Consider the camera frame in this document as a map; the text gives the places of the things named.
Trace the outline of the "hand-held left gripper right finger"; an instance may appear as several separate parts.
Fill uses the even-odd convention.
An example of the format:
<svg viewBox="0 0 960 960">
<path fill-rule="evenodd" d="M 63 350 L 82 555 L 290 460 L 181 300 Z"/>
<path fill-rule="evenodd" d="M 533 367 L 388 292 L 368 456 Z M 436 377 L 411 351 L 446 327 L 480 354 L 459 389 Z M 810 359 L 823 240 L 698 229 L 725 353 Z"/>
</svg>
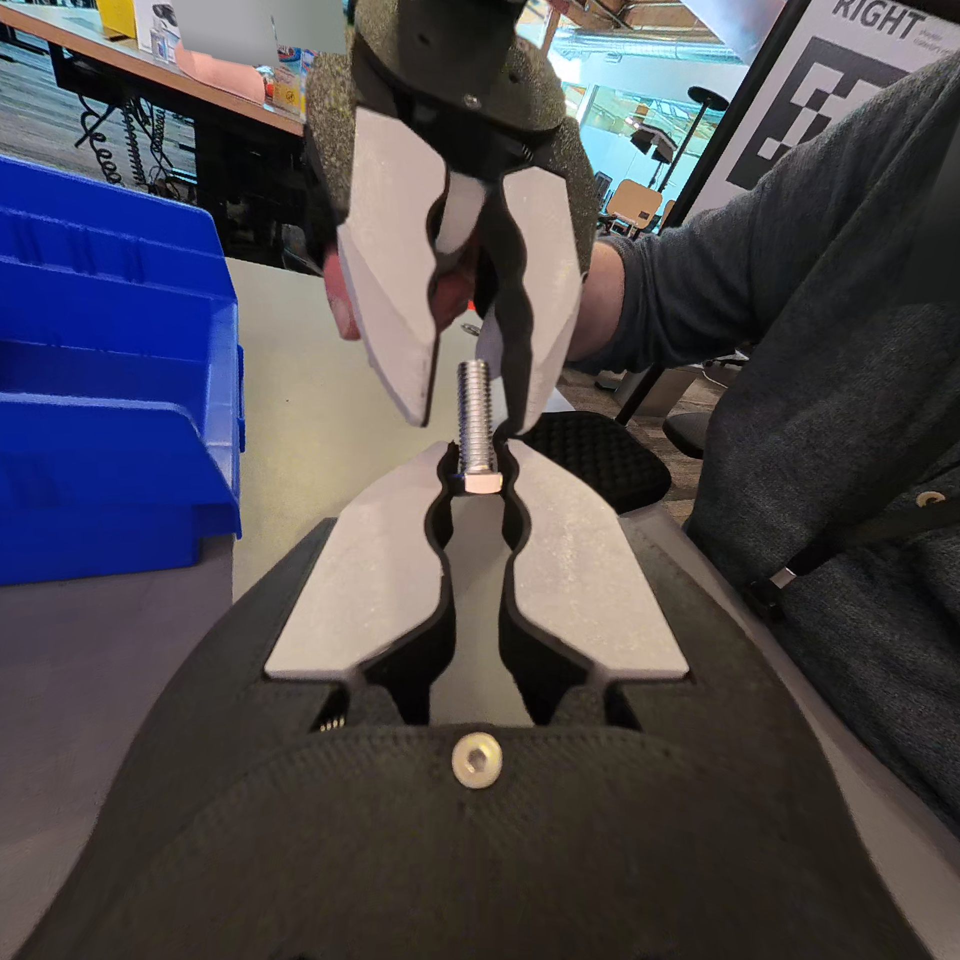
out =
<svg viewBox="0 0 960 960">
<path fill-rule="evenodd" d="M 533 724 L 572 690 L 601 711 L 627 687 L 692 680 L 689 661 L 614 508 L 520 439 L 499 447 L 509 547 L 498 653 Z"/>
</svg>

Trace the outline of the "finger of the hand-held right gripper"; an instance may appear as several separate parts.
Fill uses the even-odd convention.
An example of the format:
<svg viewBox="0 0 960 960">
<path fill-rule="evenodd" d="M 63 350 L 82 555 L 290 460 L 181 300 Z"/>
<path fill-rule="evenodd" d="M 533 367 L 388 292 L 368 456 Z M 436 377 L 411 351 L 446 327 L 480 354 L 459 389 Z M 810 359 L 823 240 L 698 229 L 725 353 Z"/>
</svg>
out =
<svg viewBox="0 0 960 960">
<path fill-rule="evenodd" d="M 429 422 L 439 337 L 429 304 L 437 260 L 427 222 L 446 187 L 446 163 L 413 130 L 357 107 L 338 252 L 368 362 L 417 428 Z"/>
<path fill-rule="evenodd" d="M 579 312 L 582 270 L 565 180 L 540 167 L 506 174 L 481 211 L 480 239 L 495 279 L 480 358 L 500 379 L 505 429 L 518 436 L 546 410 Z"/>
</svg>

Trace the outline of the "grey waste bin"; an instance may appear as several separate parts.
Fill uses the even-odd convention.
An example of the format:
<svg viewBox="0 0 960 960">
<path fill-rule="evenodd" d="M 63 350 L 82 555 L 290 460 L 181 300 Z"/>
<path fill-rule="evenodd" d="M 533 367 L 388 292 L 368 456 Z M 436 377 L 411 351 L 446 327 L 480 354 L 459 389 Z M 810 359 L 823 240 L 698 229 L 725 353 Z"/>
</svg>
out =
<svg viewBox="0 0 960 960">
<path fill-rule="evenodd" d="M 696 366 L 666 369 L 644 396 L 634 416 L 664 419 L 681 401 L 684 394 L 699 377 L 699 373 L 700 369 Z"/>
</svg>

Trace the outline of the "silver hex bolt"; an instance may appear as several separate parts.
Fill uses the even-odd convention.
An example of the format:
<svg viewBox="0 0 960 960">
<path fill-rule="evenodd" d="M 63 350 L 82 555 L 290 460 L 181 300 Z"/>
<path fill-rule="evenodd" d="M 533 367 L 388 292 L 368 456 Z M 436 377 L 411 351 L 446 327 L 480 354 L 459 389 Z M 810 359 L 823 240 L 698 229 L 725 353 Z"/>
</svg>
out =
<svg viewBox="0 0 960 960">
<path fill-rule="evenodd" d="M 459 465 L 457 476 L 468 496 L 501 494 L 503 476 L 494 446 L 490 371 L 486 361 L 472 359 L 457 369 Z"/>
</svg>

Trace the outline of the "black wrist rest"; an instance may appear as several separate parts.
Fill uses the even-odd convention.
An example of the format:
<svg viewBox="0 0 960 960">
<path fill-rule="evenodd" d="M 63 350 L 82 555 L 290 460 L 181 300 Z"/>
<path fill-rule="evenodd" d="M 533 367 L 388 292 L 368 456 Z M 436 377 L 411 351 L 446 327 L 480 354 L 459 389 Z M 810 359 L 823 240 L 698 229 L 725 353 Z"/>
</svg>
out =
<svg viewBox="0 0 960 960">
<path fill-rule="evenodd" d="M 604 414 L 544 413 L 520 438 L 591 487 L 620 516 L 662 501 L 672 486 L 667 465 Z"/>
</svg>

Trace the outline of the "wooden desk with boxes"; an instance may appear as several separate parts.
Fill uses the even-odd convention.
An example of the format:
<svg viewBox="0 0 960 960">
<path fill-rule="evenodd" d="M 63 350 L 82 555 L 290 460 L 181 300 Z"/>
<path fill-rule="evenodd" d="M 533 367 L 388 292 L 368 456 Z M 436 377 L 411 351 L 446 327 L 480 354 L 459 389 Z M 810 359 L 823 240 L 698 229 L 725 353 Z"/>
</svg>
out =
<svg viewBox="0 0 960 960">
<path fill-rule="evenodd" d="M 295 137 L 303 134 L 303 123 L 296 115 L 270 104 L 245 100 L 187 76 L 174 64 L 154 59 L 150 52 L 139 48 L 135 39 L 104 28 L 94 9 L 2 2 L 1 19 L 10 28 L 116 68 L 129 78 L 175 90 Z"/>
</svg>

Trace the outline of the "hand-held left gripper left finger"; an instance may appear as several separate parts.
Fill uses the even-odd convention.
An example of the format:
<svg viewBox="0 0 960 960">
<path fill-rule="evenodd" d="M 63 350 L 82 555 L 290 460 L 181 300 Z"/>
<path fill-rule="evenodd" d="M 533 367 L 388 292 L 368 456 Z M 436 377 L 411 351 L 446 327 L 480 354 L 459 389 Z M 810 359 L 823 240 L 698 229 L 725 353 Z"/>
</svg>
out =
<svg viewBox="0 0 960 960">
<path fill-rule="evenodd" d="M 270 679 L 380 687 L 405 723 L 429 722 L 456 645 L 446 546 L 457 467 L 457 445 L 438 441 L 343 508 L 266 659 Z"/>
</svg>

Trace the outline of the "printed cardboard box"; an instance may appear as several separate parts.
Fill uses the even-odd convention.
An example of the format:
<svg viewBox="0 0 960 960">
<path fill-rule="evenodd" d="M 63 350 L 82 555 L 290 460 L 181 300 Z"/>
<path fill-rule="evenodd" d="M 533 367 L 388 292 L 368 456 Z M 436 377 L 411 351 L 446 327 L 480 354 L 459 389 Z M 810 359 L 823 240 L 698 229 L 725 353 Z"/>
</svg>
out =
<svg viewBox="0 0 960 960">
<path fill-rule="evenodd" d="M 169 1 L 133 2 L 138 48 L 153 59 L 174 64 L 181 33 Z"/>
</svg>

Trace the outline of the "person's right hand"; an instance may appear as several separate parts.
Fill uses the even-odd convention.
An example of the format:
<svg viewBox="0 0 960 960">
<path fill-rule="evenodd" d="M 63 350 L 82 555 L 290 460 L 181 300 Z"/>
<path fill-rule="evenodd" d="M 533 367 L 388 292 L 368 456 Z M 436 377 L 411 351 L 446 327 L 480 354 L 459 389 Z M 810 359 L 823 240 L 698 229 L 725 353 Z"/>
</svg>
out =
<svg viewBox="0 0 960 960">
<path fill-rule="evenodd" d="M 436 281 L 431 294 L 431 312 L 439 332 L 462 316 L 474 299 L 479 245 L 472 237 L 456 263 Z M 339 253 L 334 245 L 323 251 L 320 264 L 326 296 L 339 336 L 348 342 L 362 339 L 350 302 Z"/>
</svg>

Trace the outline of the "grey office chair seat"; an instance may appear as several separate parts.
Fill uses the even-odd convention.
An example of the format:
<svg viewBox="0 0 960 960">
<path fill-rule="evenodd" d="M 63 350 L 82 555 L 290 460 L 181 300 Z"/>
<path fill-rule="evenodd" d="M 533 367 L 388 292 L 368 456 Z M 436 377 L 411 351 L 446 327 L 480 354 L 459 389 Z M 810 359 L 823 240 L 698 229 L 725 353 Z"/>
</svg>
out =
<svg viewBox="0 0 960 960">
<path fill-rule="evenodd" d="M 661 429 L 664 437 L 680 453 L 702 461 L 712 415 L 709 411 L 670 414 L 664 419 Z"/>
</svg>

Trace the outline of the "blue plastic bin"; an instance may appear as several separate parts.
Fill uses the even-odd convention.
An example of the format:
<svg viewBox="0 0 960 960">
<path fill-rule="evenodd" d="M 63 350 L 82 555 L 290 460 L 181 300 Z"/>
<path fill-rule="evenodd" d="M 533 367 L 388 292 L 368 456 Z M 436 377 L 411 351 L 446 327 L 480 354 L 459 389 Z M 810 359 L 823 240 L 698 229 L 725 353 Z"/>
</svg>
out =
<svg viewBox="0 0 960 960">
<path fill-rule="evenodd" d="M 209 213 L 2 156 L 2 585 L 240 538 L 243 360 Z"/>
</svg>

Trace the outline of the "person's right forearm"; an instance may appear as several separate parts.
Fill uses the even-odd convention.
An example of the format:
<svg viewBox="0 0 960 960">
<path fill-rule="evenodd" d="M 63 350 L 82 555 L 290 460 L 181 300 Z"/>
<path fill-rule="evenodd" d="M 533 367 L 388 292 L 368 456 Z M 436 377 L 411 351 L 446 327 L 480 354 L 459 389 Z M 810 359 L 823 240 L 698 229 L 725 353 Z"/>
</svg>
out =
<svg viewBox="0 0 960 960">
<path fill-rule="evenodd" d="M 565 365 L 673 367 L 769 329 L 925 121 L 958 116 L 958 53 L 788 150 L 747 193 L 678 227 L 598 240 Z"/>
</svg>

